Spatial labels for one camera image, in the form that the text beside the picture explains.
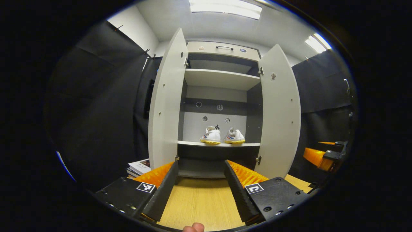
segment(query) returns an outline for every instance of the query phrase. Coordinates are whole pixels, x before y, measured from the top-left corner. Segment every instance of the ceiling light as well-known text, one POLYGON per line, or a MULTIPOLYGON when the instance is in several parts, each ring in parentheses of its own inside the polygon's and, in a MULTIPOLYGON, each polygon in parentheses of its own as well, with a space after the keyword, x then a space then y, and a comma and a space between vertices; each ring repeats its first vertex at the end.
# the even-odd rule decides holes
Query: ceiling light
POLYGON ((192 12, 219 12, 259 19, 262 8, 240 0, 189 0, 192 12))
POLYGON ((309 38, 305 41, 307 45, 309 45, 311 48, 315 49, 316 52, 322 53, 326 51, 326 48, 319 43, 313 36, 309 36, 309 38))
POLYGON ((313 34, 327 49, 331 49, 330 45, 318 33, 313 34))

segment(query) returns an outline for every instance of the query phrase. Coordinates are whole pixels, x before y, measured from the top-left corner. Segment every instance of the ceiling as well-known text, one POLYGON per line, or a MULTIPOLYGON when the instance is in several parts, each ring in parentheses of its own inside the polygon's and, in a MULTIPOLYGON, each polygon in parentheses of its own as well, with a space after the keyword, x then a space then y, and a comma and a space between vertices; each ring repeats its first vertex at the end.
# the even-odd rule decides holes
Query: ceiling
POLYGON ((262 7, 259 20, 213 12, 192 13, 188 0, 146 0, 136 6, 159 42, 172 38, 181 27, 185 38, 224 38, 243 40, 266 47, 279 44, 283 51, 299 60, 317 54, 305 44, 314 29, 288 10, 262 7))

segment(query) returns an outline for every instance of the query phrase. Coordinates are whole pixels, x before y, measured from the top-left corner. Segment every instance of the yellow shoe sole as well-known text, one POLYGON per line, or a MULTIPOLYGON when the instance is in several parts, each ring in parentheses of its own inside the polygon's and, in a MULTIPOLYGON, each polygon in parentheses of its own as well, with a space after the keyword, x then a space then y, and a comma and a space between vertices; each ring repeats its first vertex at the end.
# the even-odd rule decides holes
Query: yellow shoe sole
POLYGON ((207 141, 207 140, 200 140, 200 141, 204 142, 206 144, 209 144, 209 145, 218 145, 218 144, 220 144, 220 142, 215 142, 215 141, 207 141))
POLYGON ((239 140, 239 141, 225 141, 225 143, 231 143, 231 144, 242 144, 246 142, 246 140, 239 140))

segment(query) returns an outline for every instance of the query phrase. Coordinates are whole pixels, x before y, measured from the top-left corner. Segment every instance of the black curtain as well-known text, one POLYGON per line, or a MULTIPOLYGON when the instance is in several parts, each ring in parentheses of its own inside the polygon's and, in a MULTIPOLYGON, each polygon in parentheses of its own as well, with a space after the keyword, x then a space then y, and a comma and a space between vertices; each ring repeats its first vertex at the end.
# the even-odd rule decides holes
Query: black curtain
POLYGON ((144 67, 142 77, 136 95, 136 103, 133 110, 134 148, 138 160, 149 158, 149 144, 147 141, 149 129, 149 113, 151 91, 157 70, 160 67, 162 57, 149 58, 144 67))
POLYGON ((107 21, 58 62, 44 106, 47 132, 67 168, 98 191, 137 160, 133 107, 147 55, 107 21))
POLYGON ((310 183, 322 184, 329 175, 303 158, 305 147, 317 142, 349 140, 353 107, 347 93, 346 65, 331 50, 292 67, 301 103, 300 138, 289 174, 310 183))

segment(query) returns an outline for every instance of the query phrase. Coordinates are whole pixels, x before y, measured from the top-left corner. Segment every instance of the wooden floor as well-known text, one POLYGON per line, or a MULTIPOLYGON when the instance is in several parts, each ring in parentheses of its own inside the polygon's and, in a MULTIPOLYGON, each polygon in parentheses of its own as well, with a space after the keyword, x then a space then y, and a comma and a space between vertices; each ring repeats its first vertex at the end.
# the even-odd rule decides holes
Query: wooden floor
MULTIPOLYGON (((285 180, 306 193, 311 190, 308 182, 293 176, 285 180)), ((178 178, 158 224, 183 229, 194 222, 202 223, 205 231, 244 225, 226 179, 178 178)))

